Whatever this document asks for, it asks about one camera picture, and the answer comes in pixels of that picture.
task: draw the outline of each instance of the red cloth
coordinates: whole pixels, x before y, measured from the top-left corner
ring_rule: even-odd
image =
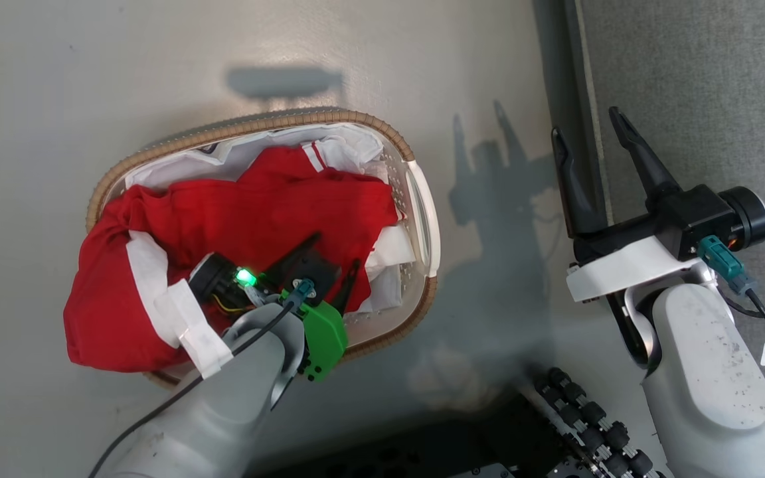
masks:
[[[235,183],[185,181],[166,193],[130,188],[106,206],[82,243],[64,307],[70,360],[145,372],[187,359],[182,348],[158,337],[141,305],[128,262],[128,230],[150,233],[167,251],[169,284],[187,278],[212,251],[261,272],[315,231],[321,231],[319,253],[348,270],[356,258],[364,264],[380,230],[397,222],[391,194],[379,179],[329,168],[318,173],[303,149],[289,147],[265,149]],[[370,292],[359,268],[348,311]],[[209,318],[218,331],[228,325]]]

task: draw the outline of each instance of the cylindrical motor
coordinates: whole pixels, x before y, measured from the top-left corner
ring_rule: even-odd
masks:
[[[735,187],[719,193],[734,209],[740,222],[731,228],[728,248],[740,251],[765,241],[765,204],[757,194],[746,187]]]

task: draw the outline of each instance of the gray floor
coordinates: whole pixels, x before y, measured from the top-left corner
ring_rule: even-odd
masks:
[[[552,363],[662,463],[641,371],[603,305],[570,302],[570,250],[552,247],[564,226],[550,126],[579,114],[561,17],[522,0],[0,0],[0,476],[85,475],[164,394],[66,357],[61,309],[101,175],[168,134],[327,105],[406,136],[440,217],[440,290],[400,344],[292,386],[258,468],[479,408]],[[343,88],[261,100],[227,80],[282,64],[322,67]]]

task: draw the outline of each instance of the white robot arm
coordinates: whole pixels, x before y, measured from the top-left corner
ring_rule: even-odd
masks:
[[[245,344],[282,306],[247,312],[228,331],[232,349]],[[143,425],[110,476],[215,478],[242,476],[268,412],[303,360],[303,323],[287,314],[222,370]],[[174,394],[199,377],[194,370]]]
[[[741,187],[683,191],[625,115],[611,108],[610,118],[631,152],[649,214],[606,227],[555,129],[566,226],[578,260],[568,271],[568,289],[576,301],[610,302],[629,352],[647,369],[643,390],[675,476],[765,478],[765,379],[708,263],[737,291],[755,284],[738,275],[738,261],[738,270],[723,271],[704,251],[699,257],[704,240],[727,248],[726,256],[762,242],[765,206]]]

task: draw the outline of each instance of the white plastic basket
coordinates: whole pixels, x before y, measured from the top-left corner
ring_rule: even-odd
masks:
[[[125,177],[145,164],[167,160],[182,151],[206,155],[219,160],[231,152],[231,145],[251,134],[334,123],[351,123],[373,133],[382,142],[381,159],[388,166],[388,181],[394,191],[394,201],[406,213],[416,261],[401,264],[402,305],[385,311],[354,314],[345,319],[349,346],[344,360],[360,357],[403,339],[423,319],[433,303],[436,291],[436,270],[440,261],[440,233],[433,197],[421,167],[415,161],[406,140],[389,124],[371,115],[346,110],[325,112],[274,113],[266,118],[238,118],[213,127],[184,133],[174,139],[152,145],[112,167],[97,185],[88,207],[87,227],[93,228],[109,200],[126,188]],[[191,173],[195,178],[209,177],[201,171]],[[180,177],[184,181],[191,177]],[[172,387],[189,367],[146,373],[152,381]]]

